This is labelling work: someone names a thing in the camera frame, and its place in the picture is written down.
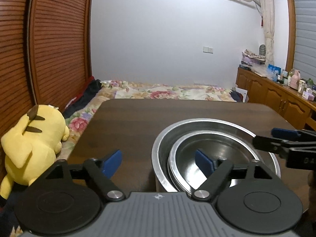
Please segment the white wall switch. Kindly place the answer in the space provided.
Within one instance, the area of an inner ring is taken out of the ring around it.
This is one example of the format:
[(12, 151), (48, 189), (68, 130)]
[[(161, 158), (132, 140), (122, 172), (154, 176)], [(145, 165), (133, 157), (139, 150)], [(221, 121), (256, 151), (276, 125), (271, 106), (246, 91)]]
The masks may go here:
[(210, 47), (203, 47), (202, 48), (203, 53), (213, 54), (213, 48)]

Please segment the grey window blind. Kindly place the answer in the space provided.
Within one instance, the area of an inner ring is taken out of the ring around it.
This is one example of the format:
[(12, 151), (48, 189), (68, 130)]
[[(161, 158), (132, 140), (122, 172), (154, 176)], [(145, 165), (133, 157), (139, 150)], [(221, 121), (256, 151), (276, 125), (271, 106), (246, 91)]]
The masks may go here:
[(316, 0), (294, 0), (296, 38), (293, 67), (303, 79), (315, 81), (315, 3)]

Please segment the beige patterned curtain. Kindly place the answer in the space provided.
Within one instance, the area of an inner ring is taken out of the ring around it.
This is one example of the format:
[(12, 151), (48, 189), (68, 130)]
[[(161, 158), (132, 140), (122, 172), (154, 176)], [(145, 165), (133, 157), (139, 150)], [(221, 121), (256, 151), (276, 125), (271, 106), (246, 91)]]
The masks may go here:
[(260, 0), (263, 19), (263, 33), (266, 46), (265, 66), (274, 65), (274, 32), (275, 32), (275, 11), (274, 0)]

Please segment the stack of folded fabrics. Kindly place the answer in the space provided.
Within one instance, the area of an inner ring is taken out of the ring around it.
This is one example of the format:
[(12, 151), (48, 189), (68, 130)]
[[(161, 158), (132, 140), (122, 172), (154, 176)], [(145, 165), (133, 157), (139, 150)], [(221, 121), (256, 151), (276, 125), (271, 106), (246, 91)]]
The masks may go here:
[(257, 55), (248, 49), (242, 52), (241, 65), (245, 65), (246, 67), (253, 67), (258, 65), (264, 66), (265, 62), (266, 57), (263, 55)]

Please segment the wooden louvre wardrobe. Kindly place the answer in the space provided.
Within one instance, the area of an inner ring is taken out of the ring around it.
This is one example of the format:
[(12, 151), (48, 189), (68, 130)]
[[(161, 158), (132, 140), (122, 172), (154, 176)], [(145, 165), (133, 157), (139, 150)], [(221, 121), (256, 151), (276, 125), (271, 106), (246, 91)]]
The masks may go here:
[(92, 0), (1, 0), (1, 133), (31, 107), (64, 111), (92, 76)]

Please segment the wooden sideboard cabinet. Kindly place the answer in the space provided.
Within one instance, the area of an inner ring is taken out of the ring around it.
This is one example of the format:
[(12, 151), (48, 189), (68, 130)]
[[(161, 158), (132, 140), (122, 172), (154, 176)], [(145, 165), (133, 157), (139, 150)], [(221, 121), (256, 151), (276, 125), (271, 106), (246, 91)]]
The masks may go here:
[(270, 107), (298, 130), (315, 130), (315, 102), (303, 99), (290, 87), (241, 67), (238, 68), (236, 85), (247, 90), (250, 103)]

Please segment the pink thermos jug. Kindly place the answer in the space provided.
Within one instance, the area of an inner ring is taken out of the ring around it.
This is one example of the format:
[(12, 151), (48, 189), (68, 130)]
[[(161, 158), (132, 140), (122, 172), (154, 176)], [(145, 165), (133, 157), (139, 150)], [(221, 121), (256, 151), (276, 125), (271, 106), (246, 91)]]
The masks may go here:
[(290, 77), (289, 86), (292, 89), (298, 90), (298, 85), (300, 81), (300, 71), (292, 69), (289, 73), (289, 77)]

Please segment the dark clothes on bed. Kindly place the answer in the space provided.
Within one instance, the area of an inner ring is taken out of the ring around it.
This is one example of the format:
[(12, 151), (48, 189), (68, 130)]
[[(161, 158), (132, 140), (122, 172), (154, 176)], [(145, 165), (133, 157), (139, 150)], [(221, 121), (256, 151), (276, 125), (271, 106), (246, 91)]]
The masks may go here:
[(65, 107), (63, 116), (65, 119), (70, 118), (75, 112), (83, 109), (101, 90), (102, 83), (99, 79), (95, 79), (91, 76), (84, 87), (79, 93), (72, 99)]

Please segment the large steel bowl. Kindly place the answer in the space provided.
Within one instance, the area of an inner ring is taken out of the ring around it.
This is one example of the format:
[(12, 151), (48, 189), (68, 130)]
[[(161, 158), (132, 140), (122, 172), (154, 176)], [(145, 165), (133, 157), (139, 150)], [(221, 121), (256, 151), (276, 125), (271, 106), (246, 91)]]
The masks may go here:
[(151, 150), (157, 190), (191, 194), (206, 180), (195, 163), (196, 150), (211, 159), (228, 159), (236, 165), (258, 160), (280, 177), (276, 156), (256, 150), (252, 146), (254, 137), (246, 128), (219, 119), (194, 118), (168, 126)]

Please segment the white paper bag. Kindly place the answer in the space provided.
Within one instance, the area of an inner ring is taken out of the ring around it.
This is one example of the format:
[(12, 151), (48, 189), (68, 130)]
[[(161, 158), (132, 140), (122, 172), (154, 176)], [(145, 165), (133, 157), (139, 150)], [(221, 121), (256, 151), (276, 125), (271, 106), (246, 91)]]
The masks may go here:
[(239, 94), (242, 95), (243, 103), (246, 103), (246, 102), (248, 101), (248, 98), (247, 98), (247, 90), (246, 90), (246, 89), (242, 89), (242, 88), (236, 87), (236, 91), (237, 91), (237, 93), (239, 93)]

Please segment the yellow pikachu plush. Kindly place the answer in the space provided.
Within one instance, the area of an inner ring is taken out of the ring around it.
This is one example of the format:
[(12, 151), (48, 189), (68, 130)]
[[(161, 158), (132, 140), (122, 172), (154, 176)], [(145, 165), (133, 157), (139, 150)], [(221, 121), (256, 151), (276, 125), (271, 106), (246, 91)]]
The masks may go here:
[(15, 183), (30, 186), (56, 160), (70, 131), (62, 113), (52, 105), (35, 105), (1, 138), (7, 174), (1, 197), (11, 194)]

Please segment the pink tissue box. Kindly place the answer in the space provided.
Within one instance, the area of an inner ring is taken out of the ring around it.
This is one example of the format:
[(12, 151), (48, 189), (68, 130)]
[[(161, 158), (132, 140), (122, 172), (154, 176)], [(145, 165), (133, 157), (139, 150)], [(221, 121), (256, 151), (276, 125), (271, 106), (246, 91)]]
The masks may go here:
[(302, 98), (307, 101), (314, 101), (315, 96), (308, 91), (303, 91)]

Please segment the blue picture card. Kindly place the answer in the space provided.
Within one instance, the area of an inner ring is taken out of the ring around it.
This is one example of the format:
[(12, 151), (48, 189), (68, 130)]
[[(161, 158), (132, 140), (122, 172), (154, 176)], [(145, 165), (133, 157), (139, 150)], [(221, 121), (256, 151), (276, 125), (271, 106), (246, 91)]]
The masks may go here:
[(281, 75), (281, 68), (269, 64), (267, 67), (267, 78), (273, 80), (274, 82), (277, 82), (279, 75)]

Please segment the floral bed quilt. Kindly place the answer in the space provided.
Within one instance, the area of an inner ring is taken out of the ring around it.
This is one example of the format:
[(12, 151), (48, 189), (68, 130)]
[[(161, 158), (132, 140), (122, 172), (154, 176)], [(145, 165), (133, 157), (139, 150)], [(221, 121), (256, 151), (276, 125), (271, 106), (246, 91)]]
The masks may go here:
[(102, 88), (81, 110), (65, 119), (70, 137), (63, 142), (58, 159), (68, 159), (87, 125), (100, 105), (112, 99), (172, 99), (242, 102), (236, 89), (225, 89), (212, 85), (168, 86), (164, 84), (142, 84), (119, 80), (101, 81)]

